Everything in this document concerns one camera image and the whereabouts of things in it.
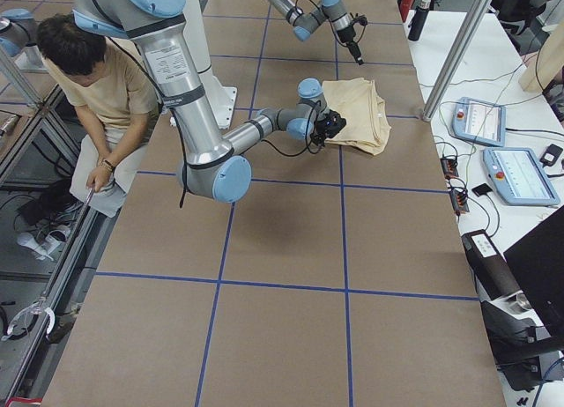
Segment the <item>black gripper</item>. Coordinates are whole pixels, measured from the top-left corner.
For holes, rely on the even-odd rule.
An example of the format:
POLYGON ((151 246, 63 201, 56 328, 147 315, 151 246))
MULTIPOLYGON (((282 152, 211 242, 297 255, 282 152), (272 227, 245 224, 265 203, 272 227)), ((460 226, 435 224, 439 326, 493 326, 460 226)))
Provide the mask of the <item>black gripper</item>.
POLYGON ((350 55, 358 65, 362 65, 364 63, 360 51, 359 40, 362 38, 366 26, 366 16, 359 14, 352 16, 351 14, 346 13, 338 23, 338 38, 340 43, 348 49, 350 55), (363 27, 358 40, 356 40, 356 32, 354 29, 354 26, 357 24, 363 27))
POLYGON ((335 137, 346 126, 346 119, 338 112, 329 110, 321 119, 314 122, 310 140, 318 147, 323 147, 325 140, 335 137))

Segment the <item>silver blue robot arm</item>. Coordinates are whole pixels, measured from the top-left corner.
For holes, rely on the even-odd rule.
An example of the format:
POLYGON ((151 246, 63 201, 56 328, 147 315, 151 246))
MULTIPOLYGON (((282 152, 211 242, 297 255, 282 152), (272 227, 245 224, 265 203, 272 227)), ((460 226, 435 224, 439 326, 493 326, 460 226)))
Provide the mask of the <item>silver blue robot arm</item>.
POLYGON ((328 107, 319 81, 298 85, 294 108, 265 109, 221 134, 212 105, 184 38, 187 0, 75 0, 78 27, 133 41, 164 106, 172 112, 182 139, 177 173, 188 192, 234 203, 249 189, 251 165, 242 154, 274 131, 285 131, 307 149, 335 137, 346 120, 328 107))
POLYGON ((308 40, 324 23, 328 23, 336 42, 346 48, 353 60, 364 63, 359 41, 368 24, 365 15, 352 15, 344 0, 266 0, 293 28, 300 41, 308 40))

